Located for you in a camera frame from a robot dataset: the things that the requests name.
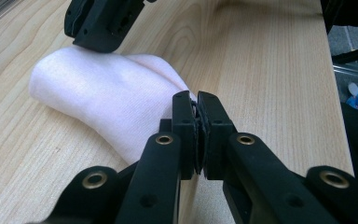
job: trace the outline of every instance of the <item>wood grain surface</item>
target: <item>wood grain surface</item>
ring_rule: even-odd
[[[0,223],[41,221],[81,170],[126,164],[96,132],[30,98],[38,60],[70,46],[70,1],[17,1],[0,17]],[[168,61],[193,92],[222,101],[291,170],[352,173],[317,0],[178,0],[146,4],[117,53]],[[221,182],[182,183],[181,223],[232,223]]]

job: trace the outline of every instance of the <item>light wood tabletop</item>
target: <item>light wood tabletop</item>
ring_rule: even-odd
[[[17,1],[0,16],[0,223],[41,221],[81,170],[128,165],[84,123],[28,94],[36,62],[72,43],[69,3]],[[165,59],[290,170],[327,164],[352,174],[318,0],[147,3],[117,53]],[[194,177],[181,191],[181,223],[233,222],[222,182]]]

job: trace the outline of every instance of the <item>soft white pad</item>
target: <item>soft white pad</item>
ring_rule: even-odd
[[[140,159],[159,120],[172,117],[172,96],[186,90],[185,82],[159,57],[79,47],[41,60],[29,85],[32,97],[88,124],[129,164]]]

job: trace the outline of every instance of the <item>wooden table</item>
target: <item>wooden table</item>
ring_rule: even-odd
[[[0,17],[0,223],[43,220],[87,167],[127,166],[91,128],[28,94],[35,63],[71,45],[62,30],[69,3],[18,1]],[[352,173],[318,0],[157,1],[117,52],[167,60],[289,169],[304,175],[328,164]],[[184,181],[181,222],[233,222],[221,186]]]

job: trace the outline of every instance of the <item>white fabric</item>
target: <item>white fabric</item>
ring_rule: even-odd
[[[159,120],[172,116],[172,96],[185,90],[185,82],[159,57],[79,47],[42,59],[29,84],[32,97],[88,124],[129,164],[140,159]]]

